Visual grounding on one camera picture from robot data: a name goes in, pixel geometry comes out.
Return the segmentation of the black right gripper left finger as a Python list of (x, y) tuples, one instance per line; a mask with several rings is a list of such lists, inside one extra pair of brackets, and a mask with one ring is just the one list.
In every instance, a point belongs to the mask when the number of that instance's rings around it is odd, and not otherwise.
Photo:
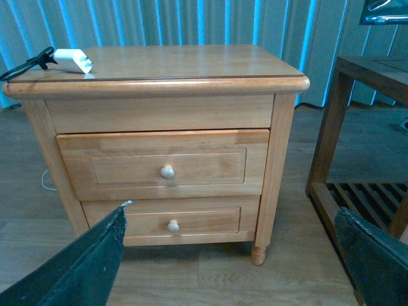
[(126, 201), (34, 272), (1, 305), (106, 305), (124, 254)]

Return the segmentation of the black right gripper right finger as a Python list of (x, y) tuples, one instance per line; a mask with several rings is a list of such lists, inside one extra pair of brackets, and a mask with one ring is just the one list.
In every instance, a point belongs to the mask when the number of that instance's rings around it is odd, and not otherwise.
[(347, 269), (367, 305), (407, 305), (407, 245), (345, 207), (335, 217)]

